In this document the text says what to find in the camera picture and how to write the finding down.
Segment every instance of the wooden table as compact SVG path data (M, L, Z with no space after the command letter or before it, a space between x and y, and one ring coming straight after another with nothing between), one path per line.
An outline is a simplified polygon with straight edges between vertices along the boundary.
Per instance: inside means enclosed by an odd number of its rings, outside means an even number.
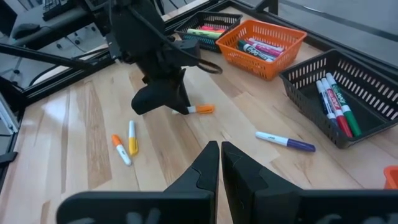
M295 63L319 53L303 44ZM15 147L19 156L9 166L0 195L0 223L55 223L62 200L86 190L162 191L211 140L231 141L304 189L383 187L383 168L398 163L398 128L337 149L287 98L280 78L266 82L206 50L202 57L224 73L209 75L190 67L185 85L193 104L216 105L210 115L172 115L162 107L138 116L130 104L144 86L142 73L125 64L109 66L29 106ZM111 135L127 142L131 119L137 123L140 152L127 167ZM256 130L302 139L316 145L317 152L258 140ZM222 182L220 176L218 221L231 223Z

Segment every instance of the orange marker cap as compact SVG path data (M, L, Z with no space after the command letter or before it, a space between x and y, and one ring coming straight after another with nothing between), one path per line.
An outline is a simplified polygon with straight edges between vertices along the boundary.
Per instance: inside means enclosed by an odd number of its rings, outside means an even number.
M211 105L211 104L205 104L205 105L197 105L197 113L212 113L214 112L214 109L216 108L215 105Z
M120 138L117 134L112 134L112 142L114 146L118 146L122 144L122 141L120 141Z

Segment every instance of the cable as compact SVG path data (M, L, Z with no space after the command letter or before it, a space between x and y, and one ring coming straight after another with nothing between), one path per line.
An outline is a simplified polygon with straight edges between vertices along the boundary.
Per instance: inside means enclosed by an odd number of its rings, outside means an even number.
M73 57L72 59L79 59L79 58L86 57L86 56L90 56L90 55L93 55L93 54L102 53L102 52L105 52L105 51L107 51L107 50L108 50L108 48L93 50L93 51L91 51L91 52L88 52L88 53L81 54L81 55L79 55L79 56Z
M169 2L174 6L174 8L178 9L178 7L174 4L172 0L169 0Z
M109 10L109 23L111 24L111 26L113 26L112 24L112 7L113 7L113 0L108 0L108 10Z
M205 72L212 73L212 74L221 74L223 73L223 69L216 65L215 63L203 60L201 58L198 58L192 54L186 53L185 51L179 49L176 47L171 41L169 41L163 34L161 34L152 24L150 24L145 18L143 18L133 7L130 7L131 13L133 16L135 16L139 21L141 21L145 26L147 26L152 32L154 32L156 35L158 35L166 44L168 44L171 48L174 50L178 50L179 52L185 54L187 57L193 58L199 63L209 66L211 68L214 68L214 70L210 70L202 65L197 65L198 68L202 69Z
M159 8L159 11L160 11L161 15L162 16L165 15L163 1L162 0L154 0L154 1L156 1L156 5Z
M52 27L49 27L49 26L42 26L42 28L49 28L49 29L51 29L52 31L58 32L59 34L63 35L63 37L64 37L65 39L69 40L69 42L71 42L77 49L81 50L83 53L86 53L86 52L87 52L86 50L83 50L83 49L81 49L79 46L77 46L77 44L75 44L67 35L64 35L64 34L63 34L62 32L60 32L59 30L56 30L56 29L54 29L54 28L52 28Z
M49 72L57 67L58 67L58 65L55 65L55 66L52 66L52 67L44 70L43 72L40 72L38 75L36 75L36 77L34 77L32 79L32 81L30 81L29 86L32 86L40 77L42 77L44 74L46 74L47 72Z

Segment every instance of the mesh basket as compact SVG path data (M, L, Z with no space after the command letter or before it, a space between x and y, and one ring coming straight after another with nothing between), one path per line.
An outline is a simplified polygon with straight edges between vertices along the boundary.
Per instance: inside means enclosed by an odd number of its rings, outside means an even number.
M323 114L315 82L330 72L362 134L349 138ZM398 83L361 62L330 50L282 72L287 96L339 148L346 148L398 123Z
M228 14L221 12L197 12L186 22L176 28L175 32L183 40L197 39L200 48L220 53L220 48L216 45L216 41L225 33L241 23L242 15ZM218 29L225 29L225 32L218 39L212 39L202 35L188 34L188 29L200 29L202 26L209 26Z
M225 59L265 80L271 80L296 58L307 33L266 22L247 20L217 41ZM263 43L283 47L273 62L266 62L238 50L238 40L255 38Z

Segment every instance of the black plastic basket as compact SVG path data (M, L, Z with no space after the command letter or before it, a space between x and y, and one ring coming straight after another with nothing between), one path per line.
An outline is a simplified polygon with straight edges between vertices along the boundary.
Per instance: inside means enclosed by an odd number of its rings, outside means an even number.
M210 26L219 29L225 29L221 36L235 28L241 23L242 15L228 14L222 12L197 12L186 22L176 28L175 32L179 34L181 39L190 40L197 39L201 49L211 50L221 53L220 48L216 45L218 39L204 37L202 35L188 34L188 29L200 29L201 26Z
M315 82L333 74L362 134L349 138L323 114ZM295 65L280 74L287 96L338 148L347 148L398 123L398 83L337 50Z

